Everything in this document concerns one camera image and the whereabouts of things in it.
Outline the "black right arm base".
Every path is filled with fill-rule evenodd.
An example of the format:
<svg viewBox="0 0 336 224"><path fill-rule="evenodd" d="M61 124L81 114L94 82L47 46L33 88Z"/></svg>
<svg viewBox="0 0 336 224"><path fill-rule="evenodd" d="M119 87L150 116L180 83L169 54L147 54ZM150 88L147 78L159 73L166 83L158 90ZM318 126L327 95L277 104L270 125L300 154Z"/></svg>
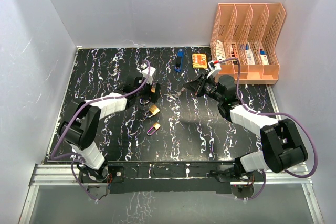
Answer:
<svg viewBox="0 0 336 224"><path fill-rule="evenodd" d="M246 172L240 166L233 165L218 165L216 168L211 169L207 177L216 179L218 182L242 182L246 186L253 185L256 180L261 181L262 175L257 170Z"/></svg>

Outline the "large brass padlock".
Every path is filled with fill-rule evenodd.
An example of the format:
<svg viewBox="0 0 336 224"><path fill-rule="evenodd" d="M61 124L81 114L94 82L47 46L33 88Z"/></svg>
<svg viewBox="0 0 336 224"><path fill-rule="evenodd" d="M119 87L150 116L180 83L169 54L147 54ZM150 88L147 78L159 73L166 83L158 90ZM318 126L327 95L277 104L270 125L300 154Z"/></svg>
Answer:
<svg viewBox="0 0 336 224"><path fill-rule="evenodd" d="M153 101L153 98L151 96L142 96L140 99L139 99L139 103L141 105L148 105L150 103L154 103Z"/></svg>

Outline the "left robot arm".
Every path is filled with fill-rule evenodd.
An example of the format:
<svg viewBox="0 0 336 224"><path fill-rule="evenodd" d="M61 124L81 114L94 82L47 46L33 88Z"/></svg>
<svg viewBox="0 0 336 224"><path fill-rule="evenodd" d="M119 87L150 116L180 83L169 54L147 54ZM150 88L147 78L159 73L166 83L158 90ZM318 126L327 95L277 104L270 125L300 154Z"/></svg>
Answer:
<svg viewBox="0 0 336 224"><path fill-rule="evenodd" d="M136 100L143 105L156 103L160 91L159 83L146 83L145 77L136 76L130 83L122 85L117 93L94 100L73 100L64 113L58 134L79 154L91 177L98 182L104 181L109 173L107 161L94 142L99 122L127 110Z"/></svg>

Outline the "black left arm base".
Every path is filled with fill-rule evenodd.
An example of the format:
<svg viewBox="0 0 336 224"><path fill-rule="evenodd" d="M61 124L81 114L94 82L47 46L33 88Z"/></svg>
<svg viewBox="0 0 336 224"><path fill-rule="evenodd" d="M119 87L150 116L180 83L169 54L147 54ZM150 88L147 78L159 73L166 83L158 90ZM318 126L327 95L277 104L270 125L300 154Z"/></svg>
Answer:
<svg viewBox="0 0 336 224"><path fill-rule="evenodd" d="M103 165L100 169L94 170L86 165L76 165L80 171L79 180L83 183L122 183L125 178L125 169L122 166Z"/></svg>

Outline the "silver key bunch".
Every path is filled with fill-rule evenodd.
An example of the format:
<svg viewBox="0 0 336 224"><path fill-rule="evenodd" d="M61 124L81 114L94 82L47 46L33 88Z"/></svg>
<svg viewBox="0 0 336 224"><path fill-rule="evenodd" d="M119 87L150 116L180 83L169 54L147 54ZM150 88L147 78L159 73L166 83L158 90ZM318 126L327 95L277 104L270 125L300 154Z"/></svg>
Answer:
<svg viewBox="0 0 336 224"><path fill-rule="evenodd" d="M167 96L169 99L176 100L176 99L179 99L181 94L182 94L181 91L174 91L174 92L169 92L165 94L165 96Z"/></svg>

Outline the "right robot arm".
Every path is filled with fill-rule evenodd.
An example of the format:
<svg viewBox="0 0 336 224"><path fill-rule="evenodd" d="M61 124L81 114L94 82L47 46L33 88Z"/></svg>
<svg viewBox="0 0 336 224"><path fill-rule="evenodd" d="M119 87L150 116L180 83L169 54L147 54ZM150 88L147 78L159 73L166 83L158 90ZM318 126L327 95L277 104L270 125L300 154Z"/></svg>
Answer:
<svg viewBox="0 0 336 224"><path fill-rule="evenodd" d="M206 95L217 101L219 113L224 119L251 131L261 140L261 151L236 158L232 167L222 171L223 175L247 180L254 171L279 173L308 159L295 122L246 110L238 98L233 77L221 76L215 81L213 77L202 74L183 87L197 97Z"/></svg>

